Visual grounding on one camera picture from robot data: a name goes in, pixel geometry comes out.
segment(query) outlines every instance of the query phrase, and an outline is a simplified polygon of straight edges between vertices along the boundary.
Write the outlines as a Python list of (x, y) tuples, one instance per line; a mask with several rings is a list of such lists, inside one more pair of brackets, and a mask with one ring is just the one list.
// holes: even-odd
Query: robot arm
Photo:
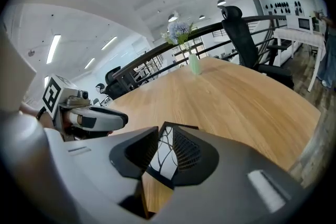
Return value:
[[(128, 116), (122, 112), (91, 105), (87, 91), (78, 90), (69, 80), (52, 75), (43, 95), (43, 103), (55, 129), (66, 133), (64, 140), (100, 137), (123, 128)], [(63, 114), (68, 113), (72, 127), (64, 128)]]

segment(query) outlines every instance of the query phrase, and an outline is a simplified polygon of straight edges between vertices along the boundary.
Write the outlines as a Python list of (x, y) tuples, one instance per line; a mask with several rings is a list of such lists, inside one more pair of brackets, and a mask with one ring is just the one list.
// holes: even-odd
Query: black vent grille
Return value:
[(146, 170), (157, 149), (158, 134), (153, 132), (125, 149), (126, 158), (142, 170)]
[(194, 167), (201, 159), (199, 146), (177, 130), (174, 130), (173, 149), (176, 154), (179, 172)]

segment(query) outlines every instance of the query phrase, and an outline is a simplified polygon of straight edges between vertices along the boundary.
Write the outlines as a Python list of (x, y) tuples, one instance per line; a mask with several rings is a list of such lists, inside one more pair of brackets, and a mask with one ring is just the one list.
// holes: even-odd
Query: blue hydrangea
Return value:
[(177, 44), (180, 35), (190, 32), (190, 25), (184, 22), (172, 22), (168, 25), (168, 31), (170, 39)]

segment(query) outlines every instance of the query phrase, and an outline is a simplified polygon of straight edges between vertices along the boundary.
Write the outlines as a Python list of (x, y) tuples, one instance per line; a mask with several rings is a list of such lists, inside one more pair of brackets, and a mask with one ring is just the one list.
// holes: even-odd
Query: microwave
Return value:
[(287, 28), (296, 29), (313, 34), (313, 22), (311, 17), (286, 15)]

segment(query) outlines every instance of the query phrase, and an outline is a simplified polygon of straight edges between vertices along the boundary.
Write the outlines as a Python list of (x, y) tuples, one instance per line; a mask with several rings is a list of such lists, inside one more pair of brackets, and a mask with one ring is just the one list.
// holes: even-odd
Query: green glass vase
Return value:
[(201, 74), (201, 65), (199, 63), (199, 59), (196, 54), (189, 54), (189, 66), (191, 68), (192, 73), (195, 75)]

